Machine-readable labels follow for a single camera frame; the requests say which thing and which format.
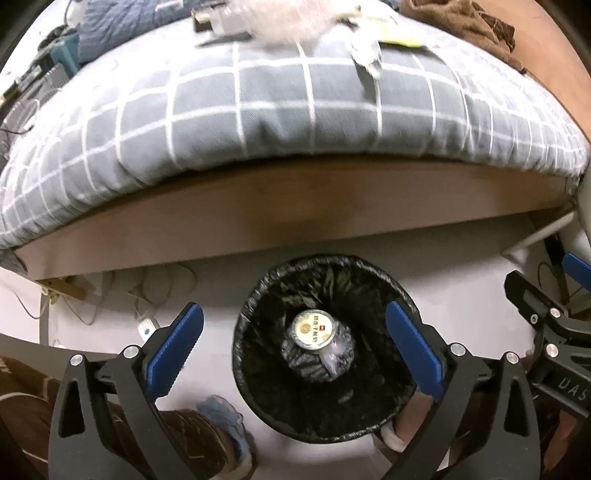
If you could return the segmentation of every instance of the wooden bed frame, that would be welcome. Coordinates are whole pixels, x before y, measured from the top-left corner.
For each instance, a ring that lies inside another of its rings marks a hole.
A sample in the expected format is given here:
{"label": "wooden bed frame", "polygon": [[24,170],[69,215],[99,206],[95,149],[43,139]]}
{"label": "wooden bed frame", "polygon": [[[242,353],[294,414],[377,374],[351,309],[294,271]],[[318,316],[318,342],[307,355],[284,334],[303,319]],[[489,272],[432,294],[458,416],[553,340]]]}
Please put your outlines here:
{"label": "wooden bed frame", "polygon": [[391,156],[296,157],[132,194],[16,250],[32,280],[557,207],[565,179]]}

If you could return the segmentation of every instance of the bed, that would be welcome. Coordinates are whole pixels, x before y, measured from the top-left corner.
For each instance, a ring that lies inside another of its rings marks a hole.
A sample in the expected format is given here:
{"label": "bed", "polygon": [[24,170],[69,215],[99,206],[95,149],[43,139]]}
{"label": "bed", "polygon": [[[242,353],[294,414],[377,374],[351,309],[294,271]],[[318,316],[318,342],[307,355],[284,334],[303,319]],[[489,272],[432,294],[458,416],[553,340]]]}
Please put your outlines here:
{"label": "bed", "polygon": [[182,20],[105,54],[13,146],[5,265],[40,280],[564,205],[591,78],[535,2],[480,3],[537,81],[409,19],[429,48],[385,49],[379,82],[345,26],[267,49]]}

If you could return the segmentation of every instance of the brown pants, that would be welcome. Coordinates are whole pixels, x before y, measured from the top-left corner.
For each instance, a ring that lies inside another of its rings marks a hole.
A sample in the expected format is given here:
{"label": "brown pants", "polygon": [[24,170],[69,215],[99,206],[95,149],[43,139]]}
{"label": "brown pants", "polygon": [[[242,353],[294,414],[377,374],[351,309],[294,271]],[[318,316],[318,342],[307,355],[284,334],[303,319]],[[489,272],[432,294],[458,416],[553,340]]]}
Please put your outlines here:
{"label": "brown pants", "polygon": [[[60,383],[18,360],[0,358],[0,417],[19,447],[47,478],[47,452],[53,407]],[[150,469],[133,440],[118,405],[110,404],[115,429],[128,460],[143,472]],[[169,434],[208,478],[235,467],[230,437],[193,410],[161,412]]]}

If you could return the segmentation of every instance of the floor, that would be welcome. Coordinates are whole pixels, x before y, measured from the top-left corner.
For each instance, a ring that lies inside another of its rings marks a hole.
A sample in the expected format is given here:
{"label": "floor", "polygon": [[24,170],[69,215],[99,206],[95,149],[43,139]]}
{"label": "floor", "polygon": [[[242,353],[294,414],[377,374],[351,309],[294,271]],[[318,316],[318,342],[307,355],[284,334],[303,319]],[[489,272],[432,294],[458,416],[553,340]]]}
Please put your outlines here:
{"label": "floor", "polygon": [[[532,347],[533,330],[505,299],[503,282],[516,268],[535,280],[537,266],[547,256],[542,244],[522,252],[516,263],[498,252],[530,231],[527,217],[518,215],[198,260],[186,264],[196,273],[196,283],[189,271],[171,265],[172,293],[155,318],[167,325],[192,300],[202,305],[206,325],[172,392],[158,406],[190,408],[210,394],[227,398],[243,412],[246,427],[256,439],[261,466],[255,480],[301,479],[304,475],[311,479],[327,475],[343,480],[380,478],[388,463],[376,454],[369,436],[339,445],[306,445],[273,431],[248,408],[230,366],[233,327],[242,303],[260,276],[274,265],[318,252],[355,254],[396,278],[416,302],[423,320],[434,325],[447,342],[461,342],[480,356],[499,358],[509,350],[523,356]],[[117,272],[104,308],[91,326],[77,319],[63,301],[53,306],[50,344],[115,353],[141,343],[134,299],[127,293],[139,278],[138,270]],[[110,279],[97,274],[87,280],[98,286],[89,297],[96,302],[100,288],[107,287]],[[555,286],[544,271],[542,282],[550,291]],[[167,285],[167,267],[147,269],[146,294],[152,301],[166,297]],[[85,321],[92,317],[92,305],[70,303]]]}

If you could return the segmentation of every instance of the mattress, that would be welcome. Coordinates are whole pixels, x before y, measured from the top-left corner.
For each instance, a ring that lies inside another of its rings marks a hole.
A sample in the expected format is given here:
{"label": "mattress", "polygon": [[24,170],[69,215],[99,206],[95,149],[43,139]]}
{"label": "mattress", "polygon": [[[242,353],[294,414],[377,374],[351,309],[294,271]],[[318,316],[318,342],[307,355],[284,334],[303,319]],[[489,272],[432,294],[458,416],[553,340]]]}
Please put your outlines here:
{"label": "mattress", "polygon": [[555,98],[488,53],[400,18],[373,80],[337,25],[310,45],[196,34],[191,19],[84,67],[0,176],[0,249],[184,171],[293,154],[380,153],[581,175],[590,145]]}

